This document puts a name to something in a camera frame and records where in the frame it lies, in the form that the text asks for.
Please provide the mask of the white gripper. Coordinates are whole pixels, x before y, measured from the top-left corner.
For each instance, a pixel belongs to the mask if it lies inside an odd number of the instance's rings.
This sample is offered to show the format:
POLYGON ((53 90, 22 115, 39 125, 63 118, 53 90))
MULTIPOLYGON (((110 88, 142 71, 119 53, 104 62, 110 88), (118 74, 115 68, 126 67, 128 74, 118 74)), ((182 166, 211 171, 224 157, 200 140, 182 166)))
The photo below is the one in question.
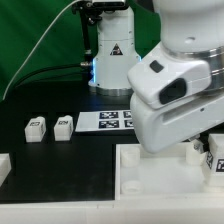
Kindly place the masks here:
POLYGON ((157 153, 224 122, 224 47, 174 52, 155 47, 128 73, 130 109, 138 141, 157 153))

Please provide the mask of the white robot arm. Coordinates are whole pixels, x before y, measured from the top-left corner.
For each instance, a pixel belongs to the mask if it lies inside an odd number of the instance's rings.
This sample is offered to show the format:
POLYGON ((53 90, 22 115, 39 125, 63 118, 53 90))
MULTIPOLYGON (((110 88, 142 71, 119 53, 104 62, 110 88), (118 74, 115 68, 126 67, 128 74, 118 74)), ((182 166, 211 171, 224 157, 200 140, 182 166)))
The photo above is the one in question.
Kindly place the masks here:
POLYGON ((131 96, 136 137, 157 153, 224 122, 224 0, 148 0, 160 42, 143 58, 134 47, 133 11, 120 0, 102 9, 91 88, 131 96))

